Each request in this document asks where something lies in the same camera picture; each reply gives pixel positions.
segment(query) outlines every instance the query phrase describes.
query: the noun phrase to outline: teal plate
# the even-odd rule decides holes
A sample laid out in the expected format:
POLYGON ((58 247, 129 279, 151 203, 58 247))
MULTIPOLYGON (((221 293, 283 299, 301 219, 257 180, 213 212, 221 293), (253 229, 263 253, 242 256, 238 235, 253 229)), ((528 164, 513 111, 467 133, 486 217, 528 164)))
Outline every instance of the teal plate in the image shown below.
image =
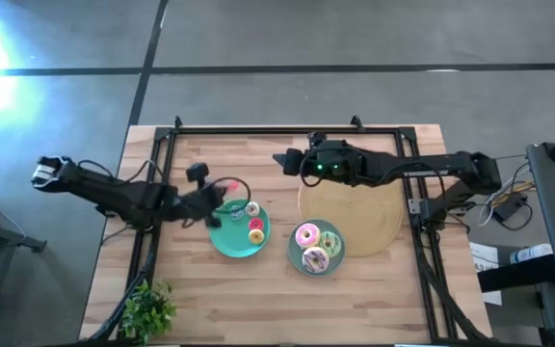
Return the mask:
POLYGON ((297 268, 297 270, 301 271, 302 273, 308 276, 323 277, 323 276, 329 275, 330 273, 335 271, 335 269, 337 269, 339 264, 342 263, 342 261, 344 260, 344 256, 346 256, 346 242, 344 242, 344 236, 342 236, 342 233, 339 232, 339 230, 336 227, 334 227, 333 224, 325 220, 314 219, 314 220, 308 220, 299 224, 298 226, 295 227, 293 232, 290 234, 290 238, 288 239, 288 257, 290 258, 290 262, 293 263, 293 265, 297 268), (318 228, 320 228, 321 232, 331 231, 335 235, 337 235, 337 237, 339 237, 340 241, 342 241, 342 249, 339 251, 339 254, 337 254, 333 258, 330 258, 329 267, 325 272, 320 274, 314 274, 313 272, 309 272, 304 268, 304 263, 302 262, 302 258, 304 257, 304 250, 302 250, 301 247, 299 247, 299 245, 297 244, 297 240, 295 239, 295 233, 297 232, 297 229, 305 223, 312 223, 316 225, 318 228))
MULTIPOLYGON (((225 203, 220 210, 233 210, 241 207, 246 203, 245 199, 231 200, 225 203)), ((262 232, 265 233, 265 240, 260 245, 254 245, 250 242, 249 234, 250 229, 248 223, 251 218, 246 211, 237 213, 238 219, 233 218, 229 213, 216 213, 215 216, 219 217, 222 221, 221 227, 210 227, 209 238, 213 242, 220 253, 230 257, 246 257, 260 251, 265 246, 271 235, 271 225, 269 222, 269 215, 262 206, 257 218, 260 218, 263 223, 262 232)))

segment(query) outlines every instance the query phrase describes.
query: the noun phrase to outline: green plant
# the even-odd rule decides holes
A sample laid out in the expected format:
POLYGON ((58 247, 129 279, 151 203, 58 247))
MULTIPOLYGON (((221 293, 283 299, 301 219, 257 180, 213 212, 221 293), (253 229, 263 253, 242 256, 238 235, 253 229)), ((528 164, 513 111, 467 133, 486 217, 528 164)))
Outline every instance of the green plant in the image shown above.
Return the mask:
POLYGON ((146 280, 137 286, 132 296, 125 300, 121 318, 125 336, 137 339, 146 346, 150 336, 169 331, 171 317, 176 315, 176 307, 170 300, 171 293, 171 286, 160 280, 153 283, 153 288, 146 280))

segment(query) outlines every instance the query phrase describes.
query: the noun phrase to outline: wooden table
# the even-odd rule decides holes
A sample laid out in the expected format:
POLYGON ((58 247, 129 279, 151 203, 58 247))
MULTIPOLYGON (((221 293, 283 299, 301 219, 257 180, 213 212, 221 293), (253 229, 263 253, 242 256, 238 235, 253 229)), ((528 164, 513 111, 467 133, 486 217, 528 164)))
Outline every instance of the wooden table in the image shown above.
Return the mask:
MULTIPOLYGON (((421 154, 445 152, 438 125, 413 126, 421 154)), ((130 128, 120 177, 131 176, 150 157, 154 130, 154 126, 130 128)), ((330 136, 336 137, 355 146, 396 152, 392 136, 330 136)), ((429 342, 408 219, 386 250, 348 257, 328 278, 307 277, 289 263, 286 241, 301 219, 297 204, 301 181, 283 175, 271 157, 288 147, 304 149, 307 139, 304 135, 177 135, 171 184, 180 192, 192 190, 185 169, 194 162, 207 163, 214 178, 241 177, 250 184, 253 200, 270 214, 272 233, 258 254, 234 259, 215 250, 203 223, 187 229, 180 222, 163 224, 155 278, 174 287, 178 309, 172 331, 153 342, 429 342)), ((428 179, 428 187, 432 197, 439 194, 437 179, 428 179)), ((121 227, 121 221, 111 220, 105 235, 121 227)), ((476 327, 490 335, 466 234, 458 226, 441 233, 450 291, 476 327)), ((120 300, 133 239, 133 232, 123 233, 101 248, 81 337, 95 332, 120 300)), ((435 307, 444 331, 438 299, 435 307)))

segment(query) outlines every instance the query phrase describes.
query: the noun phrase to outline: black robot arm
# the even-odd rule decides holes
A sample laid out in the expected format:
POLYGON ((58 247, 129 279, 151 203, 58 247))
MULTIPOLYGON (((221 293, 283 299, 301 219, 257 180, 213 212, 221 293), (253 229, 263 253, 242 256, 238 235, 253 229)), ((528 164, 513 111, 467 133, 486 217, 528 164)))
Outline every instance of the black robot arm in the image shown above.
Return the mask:
POLYGON ((43 192, 69 192, 94 202, 99 212, 115 212, 136 229, 150 227, 156 218, 166 222, 205 219, 215 225, 219 220, 211 214, 224 203, 226 188, 204 182, 209 174, 205 164, 195 164, 186 173, 188 180, 198 182, 198 189, 179 196, 169 184, 123 181, 80 167, 68 157, 41 157, 32 184, 43 192))
POLYGON ((314 186, 322 179, 357 186, 377 187, 398 178, 452 175, 460 180, 435 199, 410 202, 410 212, 417 214, 422 226, 439 226, 446 212, 462 206, 474 195, 489 195, 502 185, 495 160, 482 153, 396 157, 349 145, 344 140, 327 140, 323 133, 310 133, 309 149, 301 152, 288 148, 285 154, 274 154, 283 173, 300 175, 305 185, 314 186), (318 177, 313 183, 305 177, 318 177))

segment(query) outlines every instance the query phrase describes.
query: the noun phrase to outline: gray floor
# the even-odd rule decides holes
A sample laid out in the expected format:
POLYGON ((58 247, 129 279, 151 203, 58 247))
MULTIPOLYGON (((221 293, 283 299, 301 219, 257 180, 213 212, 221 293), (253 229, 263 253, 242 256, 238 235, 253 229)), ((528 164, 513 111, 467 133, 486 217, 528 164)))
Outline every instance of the gray floor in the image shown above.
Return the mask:
MULTIPOLYGON (((158 3, 0 1, 0 68, 141 67, 158 3)), ((555 0, 171 0, 155 59, 157 67, 482 63, 555 63, 555 0)), ((76 338, 104 219, 29 179, 44 154, 115 170, 138 81, 0 77, 0 208, 48 240, 44 254, 16 251, 0 296, 0 346, 76 338)), ((555 70, 153 76, 140 124, 175 115, 188 124, 344 123, 354 114, 440 123, 450 151, 519 154, 555 141, 555 70)), ((520 163, 503 160, 503 176, 520 163)), ((545 242, 536 212, 524 230, 490 223, 470 239, 545 242)), ((532 342, 490 319, 501 339, 532 342)))

